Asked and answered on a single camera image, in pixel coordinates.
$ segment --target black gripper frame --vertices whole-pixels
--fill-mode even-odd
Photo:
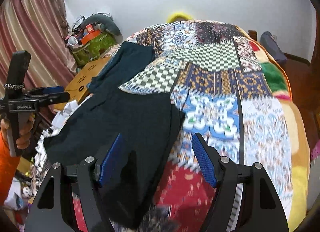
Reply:
[[[80,232],[71,190],[71,185],[77,183],[88,232],[115,232],[98,191],[100,167],[109,149],[101,147],[94,157],[76,165],[53,164],[36,194],[24,231]]]
[[[240,212],[233,231],[236,232],[289,232],[287,219],[272,181],[260,163],[252,166],[234,163],[207,145],[196,133],[214,165],[217,179],[215,199],[200,232],[225,232],[236,194],[236,186],[243,183]]]
[[[70,99],[63,87],[42,87],[22,92],[25,74],[28,71],[31,55],[27,51],[12,54],[7,76],[4,98],[0,100],[0,114],[10,121],[7,140],[12,157],[21,156],[22,150],[17,148],[16,140],[20,137],[19,130],[28,121],[30,112],[39,112],[41,107],[67,102]]]

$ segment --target wooden headboard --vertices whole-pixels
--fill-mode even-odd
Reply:
[[[248,30],[248,34],[251,39],[254,39],[255,41],[257,41],[258,33],[255,30]]]

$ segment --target metal screw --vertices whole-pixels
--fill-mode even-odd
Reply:
[[[52,165],[52,168],[54,168],[54,169],[57,169],[57,168],[59,168],[60,167],[60,163],[54,163],[53,165]]]
[[[91,162],[93,162],[93,160],[94,160],[94,157],[93,157],[93,156],[88,156],[88,157],[85,159],[85,162],[86,162],[86,163],[91,163]]]
[[[255,163],[254,166],[255,166],[257,169],[262,169],[262,164],[261,164],[261,163]]]
[[[221,160],[223,163],[228,163],[228,162],[230,161],[230,159],[229,159],[228,157],[226,157],[226,156],[222,156],[222,157],[220,158],[220,160]]]

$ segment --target striped curtain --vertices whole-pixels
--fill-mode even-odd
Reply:
[[[63,0],[4,0],[0,6],[0,95],[4,95],[12,53],[19,50],[31,54],[27,89],[65,87],[76,70],[63,40],[67,29]]]

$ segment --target white wall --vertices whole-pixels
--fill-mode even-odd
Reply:
[[[68,22],[78,15],[110,12],[123,39],[138,30],[166,22],[173,12],[194,19],[218,20],[244,30],[277,36],[283,52],[311,60],[315,42],[315,10],[310,0],[65,0]]]

